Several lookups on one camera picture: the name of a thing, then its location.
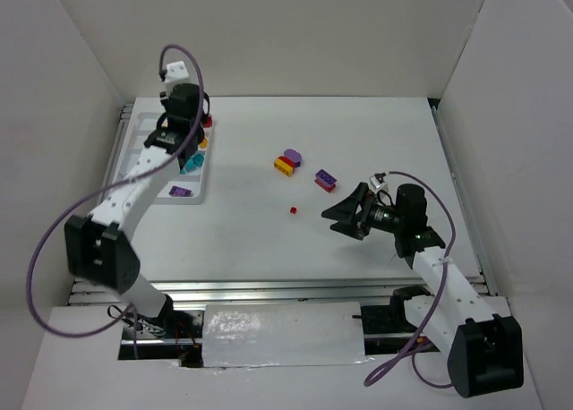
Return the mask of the teal flower lego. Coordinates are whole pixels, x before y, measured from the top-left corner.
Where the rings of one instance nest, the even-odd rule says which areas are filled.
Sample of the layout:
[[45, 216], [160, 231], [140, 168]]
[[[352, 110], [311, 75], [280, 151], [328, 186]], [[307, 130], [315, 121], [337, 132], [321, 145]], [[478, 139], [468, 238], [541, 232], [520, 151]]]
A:
[[192, 162], [196, 167], [201, 167], [204, 163], [205, 157], [202, 154], [196, 154], [192, 157]]

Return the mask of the yellow long lego brick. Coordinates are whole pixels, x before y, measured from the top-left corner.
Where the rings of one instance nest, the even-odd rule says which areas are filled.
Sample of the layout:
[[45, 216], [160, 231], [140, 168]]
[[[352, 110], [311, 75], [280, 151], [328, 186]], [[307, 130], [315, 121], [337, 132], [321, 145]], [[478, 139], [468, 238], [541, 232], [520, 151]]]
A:
[[291, 176], [294, 171], [295, 168], [289, 167], [288, 165], [286, 165], [285, 163], [283, 163], [282, 161], [280, 161], [278, 158], [275, 159], [274, 161], [274, 167], [282, 174], [286, 175], [286, 176]]

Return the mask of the red rounded lego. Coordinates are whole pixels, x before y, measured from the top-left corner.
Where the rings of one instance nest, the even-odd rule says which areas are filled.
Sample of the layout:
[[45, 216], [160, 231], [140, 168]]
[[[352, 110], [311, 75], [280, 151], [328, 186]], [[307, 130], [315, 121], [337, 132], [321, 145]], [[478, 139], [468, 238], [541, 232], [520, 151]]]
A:
[[295, 168], [295, 163], [291, 159], [289, 159], [288, 157], [280, 156], [280, 157], [278, 157], [278, 159], [280, 161], [282, 161], [283, 163], [285, 163], [286, 165], [288, 165], [289, 167]]

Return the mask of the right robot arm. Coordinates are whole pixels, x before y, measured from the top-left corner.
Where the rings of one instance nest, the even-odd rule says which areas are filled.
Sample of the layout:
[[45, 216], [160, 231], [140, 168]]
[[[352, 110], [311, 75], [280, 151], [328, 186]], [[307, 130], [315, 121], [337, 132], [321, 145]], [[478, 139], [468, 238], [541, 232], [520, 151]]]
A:
[[449, 257], [444, 242], [428, 224], [427, 190], [401, 184], [386, 204], [382, 184], [360, 183], [344, 200], [322, 211], [331, 230], [356, 240], [371, 230], [394, 237], [397, 256], [423, 280], [421, 286], [394, 291], [389, 319], [412, 326], [415, 333], [398, 355], [371, 372], [371, 386], [404, 357], [420, 353], [425, 337], [447, 360], [450, 386], [464, 398], [517, 389], [524, 383], [522, 329], [511, 316], [502, 316], [485, 302]]

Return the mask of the purple studded lego piece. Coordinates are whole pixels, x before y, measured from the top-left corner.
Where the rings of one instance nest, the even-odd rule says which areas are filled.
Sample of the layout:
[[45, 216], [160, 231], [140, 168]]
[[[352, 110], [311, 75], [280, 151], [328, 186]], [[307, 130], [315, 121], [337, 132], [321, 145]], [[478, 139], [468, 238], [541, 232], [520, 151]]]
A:
[[174, 185], [169, 190], [169, 195], [171, 197], [185, 197], [185, 198], [187, 198], [187, 197], [192, 196], [192, 190]]

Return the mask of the purple rounded lego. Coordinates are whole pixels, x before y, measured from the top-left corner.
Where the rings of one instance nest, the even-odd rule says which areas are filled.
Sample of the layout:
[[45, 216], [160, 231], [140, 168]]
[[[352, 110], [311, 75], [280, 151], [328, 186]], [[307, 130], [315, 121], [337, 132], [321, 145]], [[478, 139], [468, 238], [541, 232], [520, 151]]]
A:
[[286, 149], [284, 156], [294, 164], [294, 167], [301, 166], [302, 155], [295, 149]]

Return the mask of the purple lego brick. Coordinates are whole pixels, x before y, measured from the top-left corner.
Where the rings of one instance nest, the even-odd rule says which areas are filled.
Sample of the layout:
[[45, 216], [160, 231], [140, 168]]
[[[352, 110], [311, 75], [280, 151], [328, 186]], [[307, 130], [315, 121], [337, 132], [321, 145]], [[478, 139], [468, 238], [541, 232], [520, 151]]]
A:
[[320, 169], [315, 174], [315, 178], [327, 186], [331, 186], [331, 185], [335, 184], [337, 181], [337, 179], [335, 177], [333, 177], [330, 173], [328, 173], [324, 169]]

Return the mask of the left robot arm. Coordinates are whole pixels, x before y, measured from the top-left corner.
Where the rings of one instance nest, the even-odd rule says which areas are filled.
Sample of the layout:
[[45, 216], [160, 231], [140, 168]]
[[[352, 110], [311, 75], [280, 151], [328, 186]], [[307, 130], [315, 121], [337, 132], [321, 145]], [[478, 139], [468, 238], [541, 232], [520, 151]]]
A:
[[186, 82], [161, 94], [160, 103], [165, 111], [126, 175], [127, 183], [110, 190], [87, 216], [70, 216], [64, 237], [73, 276], [112, 291], [146, 325], [166, 330], [179, 316], [172, 299], [141, 274], [131, 240], [159, 193], [197, 152], [209, 102], [198, 85]]

